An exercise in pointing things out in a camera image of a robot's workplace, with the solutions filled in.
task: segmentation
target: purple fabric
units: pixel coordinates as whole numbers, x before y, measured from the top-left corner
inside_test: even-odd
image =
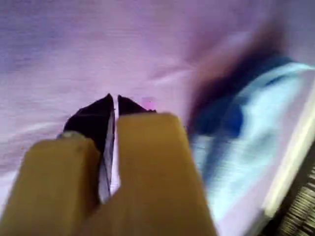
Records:
[[[313,62],[314,4],[1,0],[0,202],[5,203],[25,151],[39,139],[55,138],[71,114],[109,92],[144,107],[150,101],[154,104],[150,109],[171,111],[187,124],[199,89],[208,86],[213,92],[239,58],[261,42],[272,41],[270,34],[276,30],[271,26],[277,20],[283,22],[289,39],[285,53]],[[295,115],[285,120],[293,124],[290,127],[305,98],[299,98],[292,108]],[[284,134],[283,146],[290,132]],[[218,224],[221,235],[246,231],[273,173],[263,181],[264,187]]]

